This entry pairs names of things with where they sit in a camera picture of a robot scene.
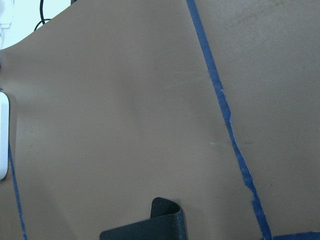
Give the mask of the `black mouse pad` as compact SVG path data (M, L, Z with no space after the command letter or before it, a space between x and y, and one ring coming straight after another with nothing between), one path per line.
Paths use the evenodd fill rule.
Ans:
M150 218L100 233L101 240L186 240L183 210L179 204L156 197Z

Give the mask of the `white desk lamp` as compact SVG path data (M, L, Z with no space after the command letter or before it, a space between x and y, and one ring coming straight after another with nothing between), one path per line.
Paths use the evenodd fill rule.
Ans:
M0 93L0 180L2 181L9 167L9 129L10 102L7 95Z

